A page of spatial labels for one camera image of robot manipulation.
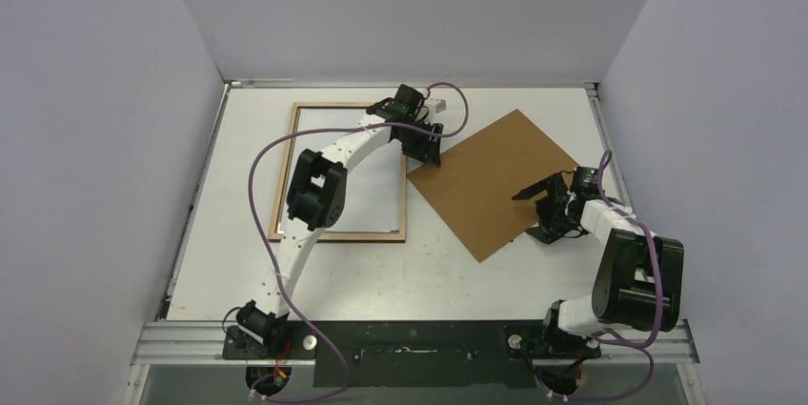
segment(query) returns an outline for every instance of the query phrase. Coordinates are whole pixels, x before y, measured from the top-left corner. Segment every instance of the tabletop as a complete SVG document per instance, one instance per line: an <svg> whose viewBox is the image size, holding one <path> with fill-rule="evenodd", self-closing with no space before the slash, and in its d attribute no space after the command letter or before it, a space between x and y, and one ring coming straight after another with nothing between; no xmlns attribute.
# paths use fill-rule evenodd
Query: tabletop
<svg viewBox="0 0 808 405"><path fill-rule="evenodd" d="M443 151L519 109L580 165L604 151L584 89L464 90L470 117ZM222 111L210 162L188 226L168 320L220 320L253 298L271 262L247 204L247 175L258 151L286 133L296 102L375 102L389 88L233 89ZM462 102L439 89L446 131L462 120ZM282 147L255 177L262 224L269 224ZM417 162L410 161L410 170ZM546 246L521 234L478 263L411 184L404 243L318 243L293 300L313 320L537 319L551 303L588 294L603 248L592 235ZM610 172L604 187L617 195Z"/></svg>

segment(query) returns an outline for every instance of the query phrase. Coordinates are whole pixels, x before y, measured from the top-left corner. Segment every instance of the picture frame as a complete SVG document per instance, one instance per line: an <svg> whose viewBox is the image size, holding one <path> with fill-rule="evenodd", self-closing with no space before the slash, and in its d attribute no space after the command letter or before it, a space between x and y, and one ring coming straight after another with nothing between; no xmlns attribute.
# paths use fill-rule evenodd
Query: picture frame
<svg viewBox="0 0 808 405"><path fill-rule="evenodd" d="M288 133L325 127L354 127L368 102L299 102L292 105ZM304 149L319 151L334 134L296 137L285 144L273 202L268 238L283 237L286 194L297 155ZM404 242L407 235L407 157L397 143L374 151L348 177L345 211L319 241Z"/></svg>

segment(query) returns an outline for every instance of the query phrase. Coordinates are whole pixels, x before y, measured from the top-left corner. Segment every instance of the red wire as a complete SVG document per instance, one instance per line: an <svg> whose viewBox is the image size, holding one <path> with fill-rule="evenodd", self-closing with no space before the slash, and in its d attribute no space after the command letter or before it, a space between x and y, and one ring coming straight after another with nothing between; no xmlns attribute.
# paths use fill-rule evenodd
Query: red wire
<svg viewBox="0 0 808 405"><path fill-rule="evenodd" d="M285 359L289 353L292 351L292 342L290 340L286 340L286 351L275 360L275 370L273 372L273 379L277 379L278 371L280 370L280 361Z"/></svg>

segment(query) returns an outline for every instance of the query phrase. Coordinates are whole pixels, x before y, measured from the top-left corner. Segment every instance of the gray wall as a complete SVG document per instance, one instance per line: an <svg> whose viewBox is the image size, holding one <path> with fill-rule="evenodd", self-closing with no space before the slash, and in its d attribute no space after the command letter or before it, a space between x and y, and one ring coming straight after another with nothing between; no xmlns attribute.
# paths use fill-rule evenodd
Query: gray wall
<svg viewBox="0 0 808 405"><path fill-rule="evenodd" d="M648 0L600 93L713 403L805 403L808 0Z"/></svg>
<svg viewBox="0 0 808 405"><path fill-rule="evenodd" d="M184 1L226 78L491 85L601 79L646 0Z"/></svg>
<svg viewBox="0 0 808 405"><path fill-rule="evenodd" d="M221 89L180 0L0 0L0 401L119 400Z"/></svg>

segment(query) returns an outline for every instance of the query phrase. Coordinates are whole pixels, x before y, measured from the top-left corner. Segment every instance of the brown cardboard sheet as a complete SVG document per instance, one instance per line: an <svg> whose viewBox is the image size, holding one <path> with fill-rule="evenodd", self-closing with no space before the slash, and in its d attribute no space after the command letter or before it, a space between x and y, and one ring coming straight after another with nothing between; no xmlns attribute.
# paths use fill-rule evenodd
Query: brown cardboard sheet
<svg viewBox="0 0 808 405"><path fill-rule="evenodd" d="M478 262L537 221L535 200L511 196L577 163L519 110L408 174Z"/></svg>

